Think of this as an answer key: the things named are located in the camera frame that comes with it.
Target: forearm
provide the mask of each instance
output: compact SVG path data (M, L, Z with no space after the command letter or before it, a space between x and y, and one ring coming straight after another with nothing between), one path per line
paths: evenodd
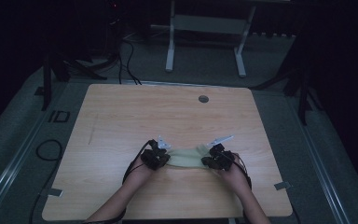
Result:
M252 224L270 223L250 188L243 188L236 194L241 201L244 214Z
M130 202L138 189L138 186L131 186L126 183L124 183L120 189L118 189L116 193L112 195L106 203L104 203L103 206L101 206L85 222L108 220L118 217L127 207L127 204Z

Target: black equipment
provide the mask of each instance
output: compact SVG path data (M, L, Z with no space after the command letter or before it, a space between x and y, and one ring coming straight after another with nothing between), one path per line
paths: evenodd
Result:
M234 154L232 154L231 151L225 151L225 148L222 144L217 144L216 146L213 146L209 150L209 154L211 154L211 157L204 157L201 159L202 164L207 165L209 168L215 169L215 170L225 170L229 171L232 164L235 164L240 168L243 175L246 177L246 181L249 184L249 187L252 188L252 180L251 177L248 176L248 172L246 171L245 164L239 157L240 161L242 162L243 166L240 166L235 162Z
M147 143L152 149L145 149L144 153L141 155L141 160L152 170L157 170L158 168L163 167L171 157L166 154L167 149L158 148L158 143L154 139L149 140Z

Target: wooden surface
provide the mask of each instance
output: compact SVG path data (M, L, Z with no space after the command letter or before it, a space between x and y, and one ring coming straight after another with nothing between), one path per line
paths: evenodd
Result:
M204 104L200 95L209 97ZM120 186L141 147L158 135L172 148L193 148L216 137L238 152L253 192L268 216L292 214L252 93L188 86L91 85L48 197L45 220L86 219ZM241 217L241 205L208 169L164 166L127 207L124 219Z

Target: small round object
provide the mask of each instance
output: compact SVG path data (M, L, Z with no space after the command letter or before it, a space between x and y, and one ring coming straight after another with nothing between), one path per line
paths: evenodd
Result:
M208 101L209 101L209 98L208 98L208 96L206 96L206 95L201 95L200 97L199 97L199 101L201 102L201 103L208 103Z

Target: dark background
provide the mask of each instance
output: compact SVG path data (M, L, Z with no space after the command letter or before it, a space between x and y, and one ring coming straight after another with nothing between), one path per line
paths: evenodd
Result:
M218 1L206 10L184 0L178 9L219 13L214 3ZM257 3L251 31L254 35L296 35L285 64L298 66L298 58L311 64L311 86L358 173L358 1L292 3ZM126 4L126 20L145 38L149 24L168 24L170 1L132 0ZM229 1L226 7L231 4L243 3ZM233 15L242 16L235 7L232 10ZM40 68L48 43L55 43L75 59L90 60L92 53L101 53L104 47L106 22L111 17L104 1L1 0L0 114L24 80Z

